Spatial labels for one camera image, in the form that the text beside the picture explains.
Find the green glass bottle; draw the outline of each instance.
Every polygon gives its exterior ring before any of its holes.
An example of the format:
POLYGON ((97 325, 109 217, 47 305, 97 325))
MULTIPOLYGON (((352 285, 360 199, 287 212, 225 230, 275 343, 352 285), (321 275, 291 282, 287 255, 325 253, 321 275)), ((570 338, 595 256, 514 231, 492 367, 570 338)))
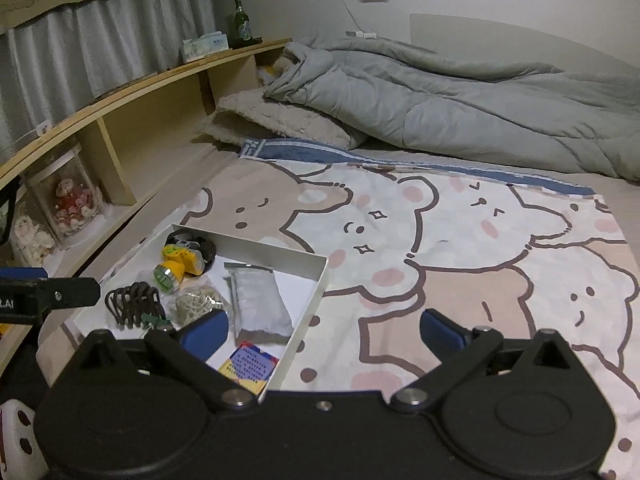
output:
POLYGON ((234 25, 236 26, 236 32, 238 33, 238 39, 242 41, 249 41, 251 36, 251 27, 249 25, 249 17, 242 8, 242 2, 236 0, 236 16, 234 18, 234 25))

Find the white tray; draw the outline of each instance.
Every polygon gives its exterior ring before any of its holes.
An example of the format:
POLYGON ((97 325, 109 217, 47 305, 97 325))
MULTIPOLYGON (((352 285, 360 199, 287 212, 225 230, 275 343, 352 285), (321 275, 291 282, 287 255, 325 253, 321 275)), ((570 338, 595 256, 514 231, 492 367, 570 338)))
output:
MULTIPOLYGON (((117 339, 137 339, 143 336, 140 328, 119 329, 115 320, 104 306, 107 292, 121 286, 128 286, 139 279, 140 272, 149 272, 161 262, 161 251, 169 234, 178 225, 167 229, 148 240, 138 253, 122 267, 115 276, 105 281, 102 287, 102 297, 97 305, 82 309, 74 318, 74 323, 82 335, 87 336, 92 330, 108 328, 117 339)), ((291 316, 294 332, 287 345, 261 344, 261 350, 277 357, 280 361, 276 366, 267 389, 278 389, 289 370, 289 366, 300 341, 305 336, 311 317, 318 309, 322 294, 328 284, 327 259, 318 254, 309 254, 282 247, 270 246, 259 242, 252 242, 242 238, 193 229, 199 236, 207 237, 217 249, 214 264, 206 276, 220 293, 230 301, 231 294, 228 272, 224 269, 225 262, 242 262, 269 267, 274 270, 276 282, 282 300, 291 316)), ((189 286, 185 280, 181 288, 189 286)), ((212 368, 219 368, 236 349, 235 338, 229 333, 226 342, 212 355, 207 364, 212 368)))

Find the cartoon bear print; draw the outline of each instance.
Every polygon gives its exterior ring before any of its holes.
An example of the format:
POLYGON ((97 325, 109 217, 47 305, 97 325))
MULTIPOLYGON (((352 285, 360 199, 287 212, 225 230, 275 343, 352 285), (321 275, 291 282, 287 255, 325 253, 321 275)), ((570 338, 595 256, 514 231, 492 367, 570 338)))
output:
MULTIPOLYGON (((414 296, 407 301, 380 305, 369 304, 357 293, 322 298, 280 388, 321 392, 380 390, 389 399, 417 377, 407 367, 379 360, 375 355, 365 358, 360 322, 372 313, 411 308, 416 299, 414 296)), ((418 324, 414 329, 405 336, 409 345, 415 343, 412 358, 425 367, 437 365, 435 357, 420 341, 418 324)), ((374 338, 376 348, 384 344, 377 335, 374 338)))
POLYGON ((538 329, 555 328, 574 349, 623 367, 630 302, 638 295, 632 277, 579 246, 535 250, 515 267, 534 283, 527 306, 538 329))
POLYGON ((300 213, 322 214, 351 201, 333 182, 307 182, 276 164, 241 158, 204 189, 209 203, 190 212, 185 225, 297 250, 310 246, 286 231, 300 213))
POLYGON ((208 187, 203 187, 196 195, 189 201, 180 206, 175 213, 187 213, 183 215, 180 225, 187 225, 192 218, 200 218, 206 216, 213 207, 213 196, 211 190, 208 187))
POLYGON ((602 478, 609 480, 637 480, 640 471, 640 401, 619 375, 605 368, 590 352, 578 352, 600 391, 616 416, 616 436, 602 464, 602 478))
MULTIPOLYGON (((593 240, 584 248, 601 257, 611 269, 626 274, 640 292, 640 269, 626 242, 593 240)), ((640 294, 637 294, 635 299, 629 299, 628 304, 632 312, 637 312, 640 307, 640 294)), ((640 324, 637 322, 633 323, 625 349, 624 373, 634 385, 640 385, 640 324)))
POLYGON ((489 325, 505 337, 529 338, 523 302, 531 289, 526 277, 511 268, 478 273, 428 271, 419 300, 408 306, 360 298, 359 303, 371 311, 358 320, 360 360, 395 364, 416 377, 435 368, 440 362, 420 336, 425 308, 434 308, 469 329, 489 325))
POLYGON ((555 211, 528 206, 523 187, 438 174, 438 206, 423 215, 415 261, 429 269, 491 269, 517 261, 532 238, 556 236, 567 222, 555 211))
POLYGON ((412 262, 422 240, 422 215, 438 203, 421 175, 402 176, 335 164, 310 180, 344 182, 353 199, 322 216, 299 214, 287 227, 329 257, 329 293, 360 292, 371 301, 403 301, 415 294, 421 270, 412 262))
POLYGON ((622 231, 601 196, 566 196, 552 192, 526 192, 529 205, 553 209, 567 219, 570 226, 564 234, 552 239, 540 239, 540 247, 578 244, 590 239, 624 240, 622 231))

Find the screw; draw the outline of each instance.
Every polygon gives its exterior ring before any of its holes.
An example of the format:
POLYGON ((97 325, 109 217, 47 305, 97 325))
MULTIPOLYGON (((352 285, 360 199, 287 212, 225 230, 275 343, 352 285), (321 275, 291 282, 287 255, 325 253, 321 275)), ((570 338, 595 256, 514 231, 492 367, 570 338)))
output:
POLYGON ((316 402, 316 408, 321 412, 328 412, 334 404, 330 400, 320 400, 316 402))
POLYGON ((233 406, 234 408, 242 408, 243 406, 251 403, 254 396, 247 391, 241 390, 240 388, 234 388, 232 390, 227 390, 221 396, 222 402, 227 404, 228 406, 233 406))
POLYGON ((419 388, 405 388, 396 393, 396 399, 407 406, 418 406, 426 402, 429 396, 419 388))

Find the pink cheek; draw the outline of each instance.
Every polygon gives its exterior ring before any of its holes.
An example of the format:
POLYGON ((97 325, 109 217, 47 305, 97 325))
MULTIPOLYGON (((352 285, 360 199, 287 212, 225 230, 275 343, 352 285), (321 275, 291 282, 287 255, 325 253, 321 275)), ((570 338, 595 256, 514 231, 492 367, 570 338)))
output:
POLYGON ((488 220, 482 220, 480 225, 482 227, 482 231, 484 231, 487 236, 490 236, 494 240, 498 237, 498 229, 496 229, 491 222, 488 220))
POLYGON ((362 209, 369 205, 369 202, 371 202, 371 197, 369 195, 360 195, 356 200, 356 207, 358 209, 362 209))
POLYGON ((422 190, 419 187, 409 186, 402 190, 404 196, 409 202, 421 202, 424 199, 422 190))
POLYGON ((402 380, 390 372, 366 372, 351 380, 352 390, 380 390, 389 399, 402 388, 402 380))
POLYGON ((402 283, 402 280, 404 280, 404 272, 393 268, 379 270, 371 277, 371 281, 377 286, 394 286, 402 283))
POLYGON ((336 269, 337 267, 340 267, 344 263, 346 257, 347 253, 344 249, 338 249, 337 251, 329 254, 329 268, 336 269))
POLYGON ((598 218, 594 222, 594 225, 596 229, 602 233, 615 233, 620 231, 620 227, 618 227, 617 222, 613 219, 598 218))
POLYGON ((465 183, 458 176, 450 176, 449 183, 456 193, 462 193, 465 190, 465 183))

